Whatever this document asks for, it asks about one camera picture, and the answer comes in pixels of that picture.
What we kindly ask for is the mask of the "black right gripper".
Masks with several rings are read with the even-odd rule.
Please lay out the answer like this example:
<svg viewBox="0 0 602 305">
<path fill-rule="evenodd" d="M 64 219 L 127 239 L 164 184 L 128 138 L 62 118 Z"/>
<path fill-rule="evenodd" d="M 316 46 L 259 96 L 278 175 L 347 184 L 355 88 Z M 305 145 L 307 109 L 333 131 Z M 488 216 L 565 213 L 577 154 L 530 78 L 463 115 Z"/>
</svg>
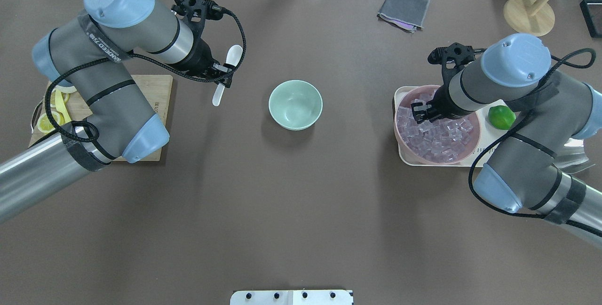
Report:
<svg viewBox="0 0 602 305">
<path fill-rule="evenodd" d="M 453 102 L 446 86 L 440 86 L 427 103 L 411 103 L 411 110 L 416 123 L 434 122 L 436 119 L 461 119 L 466 116 L 466 110 Z"/>
</svg>

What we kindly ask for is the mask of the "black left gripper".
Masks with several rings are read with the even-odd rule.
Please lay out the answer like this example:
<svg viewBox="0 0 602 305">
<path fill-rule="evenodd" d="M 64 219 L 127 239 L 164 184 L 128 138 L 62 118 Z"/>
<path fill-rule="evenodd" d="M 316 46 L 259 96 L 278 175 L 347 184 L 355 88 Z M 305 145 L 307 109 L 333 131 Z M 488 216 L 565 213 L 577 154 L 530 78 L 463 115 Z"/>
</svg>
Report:
<svg viewBox="0 0 602 305">
<path fill-rule="evenodd" d="M 222 84 L 225 88 L 230 88 L 235 65 L 219 64 L 213 59 L 211 49 L 201 38 L 195 38 L 190 53 L 181 61 L 176 63 L 176 70 L 185 78 L 200 78 L 201 80 L 211 80 L 217 84 Z"/>
</svg>

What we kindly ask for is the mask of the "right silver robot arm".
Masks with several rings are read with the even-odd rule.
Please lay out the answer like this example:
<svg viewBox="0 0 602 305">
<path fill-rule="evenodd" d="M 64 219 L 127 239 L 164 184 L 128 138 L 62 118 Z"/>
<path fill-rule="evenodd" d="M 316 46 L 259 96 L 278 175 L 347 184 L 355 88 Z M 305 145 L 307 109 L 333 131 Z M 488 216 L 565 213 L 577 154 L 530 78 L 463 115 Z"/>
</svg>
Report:
<svg viewBox="0 0 602 305">
<path fill-rule="evenodd" d="M 430 64 L 442 67 L 442 86 L 428 103 L 413 103 L 418 123 L 459 119 L 502 100 L 519 116 L 487 147 L 492 155 L 468 185 L 484 205 L 503 215 L 540 219 L 601 247 L 601 192 L 563 171 L 556 160 L 570 139 L 601 129 L 601 94 L 559 71 L 585 48 L 554 57 L 542 40 L 514 33 L 486 49 L 453 43 L 434 49 Z"/>
</svg>

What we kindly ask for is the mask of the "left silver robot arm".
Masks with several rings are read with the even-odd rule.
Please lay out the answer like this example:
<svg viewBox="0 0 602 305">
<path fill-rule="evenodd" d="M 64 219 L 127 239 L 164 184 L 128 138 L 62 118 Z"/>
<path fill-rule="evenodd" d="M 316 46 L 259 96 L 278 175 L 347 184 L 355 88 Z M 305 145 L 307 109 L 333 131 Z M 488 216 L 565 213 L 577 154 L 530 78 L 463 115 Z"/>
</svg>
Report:
<svg viewBox="0 0 602 305">
<path fill-rule="evenodd" d="M 43 98 L 52 132 L 1 166 L 1 221 L 109 166 L 141 161 L 168 130 L 127 71 L 133 58 L 197 82 L 214 82 L 219 105 L 246 52 L 220 63 L 202 39 L 207 20 L 235 17 L 212 0 L 83 0 L 77 17 L 45 35 L 32 59 L 50 84 Z"/>
</svg>

